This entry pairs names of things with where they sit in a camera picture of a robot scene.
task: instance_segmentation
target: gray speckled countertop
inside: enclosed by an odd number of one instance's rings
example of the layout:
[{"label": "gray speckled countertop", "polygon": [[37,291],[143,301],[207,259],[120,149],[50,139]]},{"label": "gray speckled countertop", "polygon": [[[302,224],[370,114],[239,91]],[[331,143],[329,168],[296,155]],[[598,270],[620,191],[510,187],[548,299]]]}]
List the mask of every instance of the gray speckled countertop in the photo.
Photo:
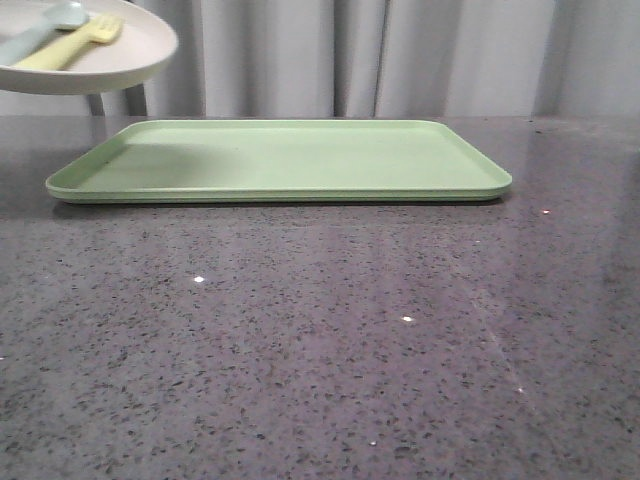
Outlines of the gray speckled countertop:
[{"label": "gray speckled countertop", "polygon": [[0,117],[3,479],[640,478],[639,121],[442,120],[486,204],[47,195],[135,120]]}]

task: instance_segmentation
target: gray curtain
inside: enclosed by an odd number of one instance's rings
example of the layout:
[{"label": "gray curtain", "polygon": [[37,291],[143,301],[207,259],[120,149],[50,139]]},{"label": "gray curtain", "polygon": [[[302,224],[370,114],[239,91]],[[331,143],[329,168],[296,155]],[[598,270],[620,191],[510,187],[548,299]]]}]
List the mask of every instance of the gray curtain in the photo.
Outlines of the gray curtain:
[{"label": "gray curtain", "polygon": [[[104,94],[107,115],[640,116],[638,0],[134,3],[181,46],[144,95]],[[90,106],[0,92],[1,114]]]}]

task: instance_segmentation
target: plate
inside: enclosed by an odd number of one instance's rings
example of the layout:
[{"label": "plate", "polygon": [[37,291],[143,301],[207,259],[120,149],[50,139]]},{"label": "plate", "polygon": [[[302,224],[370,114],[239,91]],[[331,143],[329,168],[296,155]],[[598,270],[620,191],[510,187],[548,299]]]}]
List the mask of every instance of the plate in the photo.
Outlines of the plate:
[{"label": "plate", "polygon": [[46,181],[71,203],[489,200],[511,176],[424,120],[156,120]]},{"label": "plate", "polygon": [[[0,41],[29,28],[58,0],[0,0]],[[97,45],[64,71],[0,66],[0,89],[49,95],[81,95],[128,88],[161,71],[178,47],[167,23],[124,0],[81,0],[91,17],[113,13],[124,19],[120,37]]]}]

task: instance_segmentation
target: plastic tray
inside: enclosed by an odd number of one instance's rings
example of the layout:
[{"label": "plastic tray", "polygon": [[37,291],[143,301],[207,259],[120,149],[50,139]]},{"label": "plastic tray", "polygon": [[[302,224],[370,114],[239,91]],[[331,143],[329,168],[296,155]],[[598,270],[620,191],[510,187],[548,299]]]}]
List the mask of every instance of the plastic tray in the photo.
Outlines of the plastic tray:
[{"label": "plastic tray", "polygon": [[423,120],[157,120],[46,181],[72,203],[489,200],[511,176]]}]

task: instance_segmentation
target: light blue spoon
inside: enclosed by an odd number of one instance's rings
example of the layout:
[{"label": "light blue spoon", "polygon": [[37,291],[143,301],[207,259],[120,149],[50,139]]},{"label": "light blue spoon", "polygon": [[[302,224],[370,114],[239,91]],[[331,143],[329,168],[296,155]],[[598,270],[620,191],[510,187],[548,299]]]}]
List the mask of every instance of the light blue spoon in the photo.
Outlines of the light blue spoon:
[{"label": "light blue spoon", "polygon": [[13,65],[54,36],[56,30],[75,30],[89,20],[78,2],[66,1],[42,13],[31,28],[0,44],[0,65]]}]

